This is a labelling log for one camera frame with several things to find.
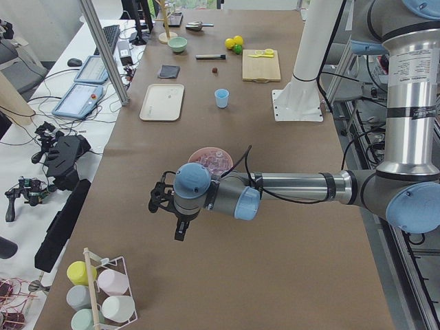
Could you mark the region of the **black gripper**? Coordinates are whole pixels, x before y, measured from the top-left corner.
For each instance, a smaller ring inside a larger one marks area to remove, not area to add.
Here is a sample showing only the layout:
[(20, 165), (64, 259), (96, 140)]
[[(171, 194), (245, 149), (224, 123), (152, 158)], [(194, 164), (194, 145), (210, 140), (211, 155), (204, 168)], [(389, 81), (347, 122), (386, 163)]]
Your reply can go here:
[(190, 221), (196, 219), (199, 215), (199, 206), (192, 205), (179, 205), (173, 204), (176, 210), (177, 221), (174, 239), (177, 241), (183, 241), (186, 236), (186, 231), (189, 228)]

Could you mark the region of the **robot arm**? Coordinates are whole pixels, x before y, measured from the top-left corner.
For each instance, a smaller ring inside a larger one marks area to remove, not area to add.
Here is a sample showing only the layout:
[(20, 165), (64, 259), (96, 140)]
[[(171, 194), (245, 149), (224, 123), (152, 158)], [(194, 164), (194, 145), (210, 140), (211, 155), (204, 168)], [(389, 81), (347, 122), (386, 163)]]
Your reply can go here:
[(297, 204), (357, 205), (408, 233), (439, 226), (439, 169), (432, 163), (439, 67), (438, 1), (356, 1), (353, 40), (381, 43), (389, 54), (385, 155), (373, 170), (339, 173), (211, 175), (197, 163), (181, 166), (170, 194), (184, 239), (201, 209), (253, 219), (262, 199)]

